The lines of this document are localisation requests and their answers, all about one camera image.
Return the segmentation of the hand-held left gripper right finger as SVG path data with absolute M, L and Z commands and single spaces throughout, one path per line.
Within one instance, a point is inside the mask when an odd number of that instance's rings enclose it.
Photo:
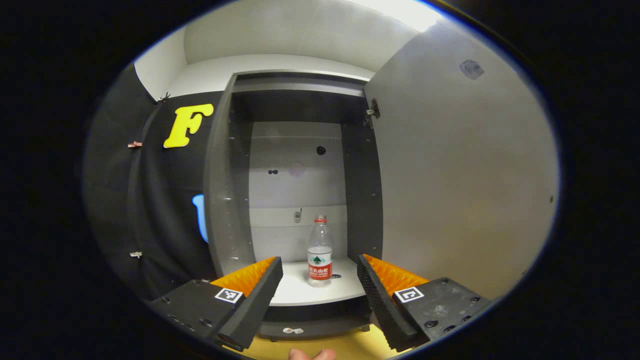
M 365 253 L 356 264 L 376 325 L 398 353 L 450 335 L 492 303 L 447 276 L 427 280 Z

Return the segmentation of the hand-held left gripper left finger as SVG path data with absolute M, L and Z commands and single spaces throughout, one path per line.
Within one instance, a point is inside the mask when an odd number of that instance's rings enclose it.
M 282 259 L 272 256 L 217 280 L 187 281 L 148 307 L 206 344 L 242 352 L 252 344 L 282 277 Z

